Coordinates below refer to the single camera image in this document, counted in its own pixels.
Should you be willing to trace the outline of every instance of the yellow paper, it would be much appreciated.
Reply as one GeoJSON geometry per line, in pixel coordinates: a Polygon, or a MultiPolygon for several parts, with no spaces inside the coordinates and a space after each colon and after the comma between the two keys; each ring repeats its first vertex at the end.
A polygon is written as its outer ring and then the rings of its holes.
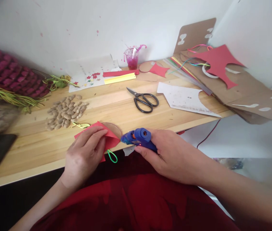
{"type": "Polygon", "coordinates": [[[131,79],[135,79],[135,78],[136,78],[135,73],[130,73],[130,74],[126,74],[126,75],[113,77],[111,79],[104,79],[104,82],[105,82],[105,84],[110,84],[110,83],[121,82],[121,81],[125,81],[125,80],[131,80],[131,79]]]}

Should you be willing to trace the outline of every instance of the wooden tabletop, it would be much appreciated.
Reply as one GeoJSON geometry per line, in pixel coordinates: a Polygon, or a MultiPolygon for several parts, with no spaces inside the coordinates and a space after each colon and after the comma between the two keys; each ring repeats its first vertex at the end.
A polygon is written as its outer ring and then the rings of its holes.
{"type": "MultiPolygon", "coordinates": [[[[158,81],[198,89],[197,86],[171,74],[166,74],[166,78],[158,77],[158,81]]],[[[82,101],[90,103],[78,122],[89,124],[97,121],[110,122],[119,126],[123,133],[140,127],[179,132],[219,119],[170,108],[164,95],[156,93],[158,81],[128,80],[75,92],[82,96],[82,101]],[[149,114],[140,112],[134,104],[134,96],[126,87],[138,93],[154,94],[160,102],[159,106],[149,114]]],[[[47,111],[53,102],[71,94],[73,93],[69,93],[68,87],[52,92],[48,101],[44,103],[45,107],[35,108],[31,114],[21,115],[7,130],[6,133],[16,134],[18,138],[0,164],[0,186],[64,167],[65,152],[74,141],[74,135],[82,129],[74,127],[47,131],[45,122],[46,118],[50,117],[47,111]]],[[[202,91],[199,98],[208,109],[220,116],[233,115],[213,96],[208,96],[202,91]]],[[[111,150],[116,151],[126,147],[127,145],[120,142],[111,150]]]]}

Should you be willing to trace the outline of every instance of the scissors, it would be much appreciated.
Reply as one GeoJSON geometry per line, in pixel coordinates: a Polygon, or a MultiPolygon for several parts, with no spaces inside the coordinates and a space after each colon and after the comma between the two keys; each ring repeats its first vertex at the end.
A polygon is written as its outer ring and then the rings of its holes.
{"type": "Polygon", "coordinates": [[[153,111],[153,107],[157,107],[157,106],[159,105],[159,101],[158,101],[158,99],[156,98],[155,95],[152,95],[152,94],[150,94],[150,93],[143,93],[143,94],[140,94],[140,93],[137,93],[137,92],[133,91],[132,89],[130,89],[130,88],[128,88],[128,87],[127,87],[127,90],[135,96],[134,101],[135,101],[136,107],[137,107],[138,110],[141,111],[141,112],[144,112],[144,113],[151,113],[151,112],[153,111]],[[155,99],[155,101],[156,101],[156,104],[152,104],[146,97],[144,97],[145,95],[148,95],[148,96],[153,97],[153,98],[155,99]],[[138,102],[137,102],[137,101],[139,101],[139,102],[141,102],[141,103],[147,105],[148,107],[151,108],[151,110],[150,110],[150,111],[145,111],[145,110],[141,109],[141,108],[138,106],[138,102]]]}

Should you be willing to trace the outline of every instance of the blue hot glue gun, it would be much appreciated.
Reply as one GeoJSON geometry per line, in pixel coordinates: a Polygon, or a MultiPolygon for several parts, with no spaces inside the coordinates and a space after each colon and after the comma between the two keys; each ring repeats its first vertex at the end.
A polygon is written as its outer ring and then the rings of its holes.
{"type": "Polygon", "coordinates": [[[145,128],[137,128],[136,130],[124,134],[121,137],[121,142],[134,144],[136,146],[140,145],[157,153],[157,148],[151,141],[151,133],[145,128]]]}

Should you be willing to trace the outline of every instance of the pink woven object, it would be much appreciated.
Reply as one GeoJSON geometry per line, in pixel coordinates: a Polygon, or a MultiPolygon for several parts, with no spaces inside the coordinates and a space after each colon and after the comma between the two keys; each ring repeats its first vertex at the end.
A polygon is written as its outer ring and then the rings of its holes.
{"type": "Polygon", "coordinates": [[[0,50],[0,87],[23,96],[41,98],[49,93],[44,76],[21,66],[18,60],[0,50]]]}

